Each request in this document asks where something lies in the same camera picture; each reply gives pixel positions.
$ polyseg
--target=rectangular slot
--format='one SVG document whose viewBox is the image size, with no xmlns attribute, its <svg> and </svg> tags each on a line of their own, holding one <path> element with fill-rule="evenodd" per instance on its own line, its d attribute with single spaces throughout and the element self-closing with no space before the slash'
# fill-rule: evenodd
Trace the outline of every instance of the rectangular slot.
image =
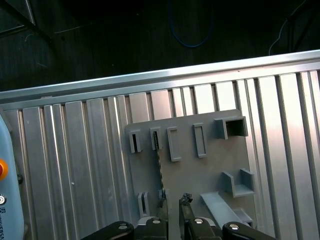
<svg viewBox="0 0 320 240">
<path fill-rule="evenodd" d="M 156 150 L 155 132 L 156 132 L 156 137 L 157 137 L 157 140 L 158 140 L 158 147 L 159 147 L 159 149 L 162 149 L 163 148 L 163 144 L 162 144 L 162 137 L 161 137 L 161 128 L 160 127 L 153 127 L 153 128 L 150 128 L 150 137 L 151 137 L 151 143 L 152 143 L 152 150 Z"/>
<path fill-rule="evenodd" d="M 140 153 L 142 151 L 141 145 L 140 145 L 140 130 L 135 130 L 130 132 L 130 148 L 131 153 Z"/>
<path fill-rule="evenodd" d="M 171 161 L 176 162 L 181 160 L 180 143 L 178 129 L 174 127 L 167 128 L 168 142 L 170 148 Z"/>
<path fill-rule="evenodd" d="M 148 192 L 140 192 L 138 194 L 138 206 L 139 206 L 140 218 L 150 216 Z"/>
<path fill-rule="evenodd" d="M 200 159 L 205 158 L 207 156 L 207 137 L 204 132 L 204 124 L 193 124 L 193 129 L 198 157 Z"/>
<path fill-rule="evenodd" d="M 246 117 L 225 121 L 226 133 L 228 136 L 248 136 Z"/>
</svg>

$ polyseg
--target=orange button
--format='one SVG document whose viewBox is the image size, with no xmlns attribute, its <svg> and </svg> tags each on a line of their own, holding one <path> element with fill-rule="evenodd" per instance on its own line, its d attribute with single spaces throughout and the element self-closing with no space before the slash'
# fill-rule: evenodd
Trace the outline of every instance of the orange button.
<svg viewBox="0 0 320 240">
<path fill-rule="evenodd" d="M 0 181 L 8 175 L 9 168 L 5 160 L 0 158 Z"/>
</svg>

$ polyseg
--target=blue cable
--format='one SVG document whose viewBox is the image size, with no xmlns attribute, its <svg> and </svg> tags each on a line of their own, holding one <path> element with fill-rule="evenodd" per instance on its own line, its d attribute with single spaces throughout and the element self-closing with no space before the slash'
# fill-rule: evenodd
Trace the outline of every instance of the blue cable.
<svg viewBox="0 0 320 240">
<path fill-rule="evenodd" d="M 208 34 L 207 36 L 203 39 L 202 42 L 200 42 L 199 44 L 196 44 L 196 45 L 189 45 L 189 44 L 186 44 L 184 43 L 175 33 L 175 29 L 174 29 L 174 24 L 173 24 L 173 21 L 172 21 L 172 8 L 171 8 L 171 0 L 168 0 L 168 17 L 169 17 L 169 24 L 170 24 L 170 29 L 171 29 L 171 32 L 173 34 L 173 36 L 175 37 L 175 39 L 180 43 L 182 44 L 183 46 L 187 47 L 187 48 L 197 48 L 199 46 L 201 46 L 202 44 L 204 44 L 208 38 L 210 37 L 211 33 L 212 33 L 212 29 L 214 28 L 214 17 L 213 17 L 213 1 L 211 2 L 212 4 L 212 10 L 211 10 L 211 23 L 210 23 L 210 28 L 209 28 L 209 31 L 208 31 Z"/>
<path fill-rule="evenodd" d="M 296 11 L 298 11 L 298 9 L 299 9 L 303 4 L 305 4 L 306 1 L 307 1 L 307 0 L 304 0 L 299 6 L 297 6 L 296 9 L 293 10 L 293 12 L 290 14 L 290 16 L 292 16 Z M 268 51 L 268 55 L 269 55 L 269 56 L 271 55 L 271 49 L 273 48 L 273 46 L 280 40 L 282 31 L 284 30 L 284 27 L 285 27 L 285 25 L 286 25 L 287 22 L 288 22 L 288 20 L 286 19 L 286 20 L 284 21 L 284 23 L 282 24 L 281 28 L 280 28 L 278 38 L 277 38 L 277 39 L 271 44 L 271 46 L 269 47 L 269 51 Z"/>
</svg>

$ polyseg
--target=dark background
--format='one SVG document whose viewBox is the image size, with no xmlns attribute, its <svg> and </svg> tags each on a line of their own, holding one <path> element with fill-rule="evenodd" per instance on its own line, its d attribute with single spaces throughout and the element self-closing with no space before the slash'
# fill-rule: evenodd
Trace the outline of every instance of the dark background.
<svg viewBox="0 0 320 240">
<path fill-rule="evenodd" d="M 24 0 L 6 1 L 27 16 Z M 1 37 L 0 91 L 267 56 L 301 2 L 171 0 L 175 32 L 187 44 L 206 37 L 213 17 L 209 39 L 187 48 L 171 33 L 167 0 L 30 0 L 52 46 L 29 30 Z M 312 11 L 295 21 L 295 41 Z M 16 25 L 0 10 L 0 31 Z M 61 32 L 78 26 L 83 27 Z M 287 30 L 272 55 L 289 52 Z M 320 49 L 320 13 L 297 51 L 315 49 Z"/>
</svg>

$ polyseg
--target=metal frame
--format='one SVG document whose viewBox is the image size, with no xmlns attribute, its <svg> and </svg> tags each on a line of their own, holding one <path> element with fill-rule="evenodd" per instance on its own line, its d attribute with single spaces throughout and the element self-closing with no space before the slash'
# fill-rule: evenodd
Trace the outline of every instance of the metal frame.
<svg viewBox="0 0 320 240">
<path fill-rule="evenodd" d="M 26 29 L 30 29 L 36 34 L 38 34 L 40 37 L 42 37 L 46 42 L 50 43 L 51 38 L 46 33 L 44 33 L 39 27 L 36 26 L 36 22 L 31 10 L 31 5 L 29 3 L 29 0 L 25 0 L 25 3 L 26 3 L 26 7 L 28 10 L 28 15 L 30 19 L 23 16 L 18 10 L 16 10 L 13 6 L 11 6 L 5 0 L 0 0 L 0 8 L 2 8 L 4 11 L 6 11 L 14 19 L 16 19 L 18 22 L 22 24 L 21 26 L 17 26 L 17 27 L 0 32 L 0 37 L 18 33 Z"/>
<path fill-rule="evenodd" d="M 319 240 L 319 70 L 316 50 L 0 92 L 26 240 L 133 223 L 126 126 L 232 109 L 247 119 L 257 229 Z"/>
<path fill-rule="evenodd" d="M 0 105 L 7 111 L 317 69 L 320 50 L 313 50 L 4 91 Z"/>
</svg>

